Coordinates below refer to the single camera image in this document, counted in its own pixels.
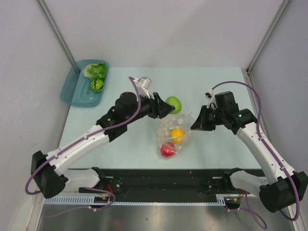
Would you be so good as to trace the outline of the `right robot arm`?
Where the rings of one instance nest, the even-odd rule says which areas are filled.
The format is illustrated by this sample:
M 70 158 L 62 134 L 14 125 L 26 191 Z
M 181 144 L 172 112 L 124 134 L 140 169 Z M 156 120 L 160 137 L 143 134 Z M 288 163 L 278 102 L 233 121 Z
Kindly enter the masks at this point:
M 257 129 L 257 118 L 249 109 L 240 110 L 232 92 L 205 95 L 209 102 L 201 107 L 200 114 L 191 130 L 213 131 L 224 125 L 249 149 L 264 173 L 264 177 L 249 174 L 240 168 L 223 173 L 222 188 L 227 193 L 237 189 L 256 195 L 263 206 L 272 213 L 301 201 L 304 197 L 308 176 L 296 172 L 270 144 L 263 131 Z

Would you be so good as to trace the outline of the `green fake pepper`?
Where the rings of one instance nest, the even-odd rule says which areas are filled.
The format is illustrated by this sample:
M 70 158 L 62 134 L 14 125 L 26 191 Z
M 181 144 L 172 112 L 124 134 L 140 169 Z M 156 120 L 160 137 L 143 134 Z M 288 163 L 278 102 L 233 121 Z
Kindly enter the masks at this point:
M 175 107 L 171 114 L 177 114 L 182 110 L 182 105 L 180 100 L 175 96 L 170 96 L 166 99 L 166 103 Z

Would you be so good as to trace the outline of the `clear polka dot zip bag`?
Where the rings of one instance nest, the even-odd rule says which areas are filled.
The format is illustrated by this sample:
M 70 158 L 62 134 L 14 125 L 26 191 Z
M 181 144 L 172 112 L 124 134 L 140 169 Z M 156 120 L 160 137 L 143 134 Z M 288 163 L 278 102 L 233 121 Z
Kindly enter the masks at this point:
M 192 139 L 193 122 L 191 111 L 181 111 L 163 118 L 157 130 L 158 155 L 172 158 L 187 149 Z

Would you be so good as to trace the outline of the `green fake lettuce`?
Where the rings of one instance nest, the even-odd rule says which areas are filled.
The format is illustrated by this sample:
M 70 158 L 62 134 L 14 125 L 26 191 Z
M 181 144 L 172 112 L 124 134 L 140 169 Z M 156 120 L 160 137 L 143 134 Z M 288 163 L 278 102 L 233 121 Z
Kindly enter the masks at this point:
M 83 74 L 89 79 L 104 79 L 107 75 L 108 66 L 106 63 L 89 64 L 85 67 Z

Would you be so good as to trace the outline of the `yellow fake food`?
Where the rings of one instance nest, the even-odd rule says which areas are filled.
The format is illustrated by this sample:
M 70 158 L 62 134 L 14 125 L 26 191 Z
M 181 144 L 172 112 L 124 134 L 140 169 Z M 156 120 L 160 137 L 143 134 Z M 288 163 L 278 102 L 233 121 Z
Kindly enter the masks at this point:
M 185 132 L 181 129 L 175 128 L 171 130 L 170 137 L 174 143 L 185 142 Z

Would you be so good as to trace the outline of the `red fake tomato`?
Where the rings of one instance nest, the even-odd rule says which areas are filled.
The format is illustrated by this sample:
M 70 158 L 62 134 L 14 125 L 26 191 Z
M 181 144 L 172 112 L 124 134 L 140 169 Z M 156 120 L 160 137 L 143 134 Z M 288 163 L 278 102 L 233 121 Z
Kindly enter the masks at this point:
M 162 144 L 160 148 L 160 153 L 163 157 L 172 157 L 176 154 L 176 148 L 174 144 L 167 142 Z

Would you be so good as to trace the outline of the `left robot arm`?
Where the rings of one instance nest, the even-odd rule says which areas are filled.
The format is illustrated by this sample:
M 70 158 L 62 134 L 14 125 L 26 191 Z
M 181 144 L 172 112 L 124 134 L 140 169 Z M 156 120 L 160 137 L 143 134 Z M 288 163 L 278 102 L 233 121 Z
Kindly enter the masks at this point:
M 47 154 L 37 151 L 32 155 L 30 178 L 39 188 L 36 193 L 42 193 L 46 199 L 58 195 L 69 182 L 65 172 L 77 160 L 120 137 L 128 130 L 128 124 L 145 116 L 162 119 L 174 109 L 156 92 L 150 97 L 122 93 L 115 105 L 76 140 Z

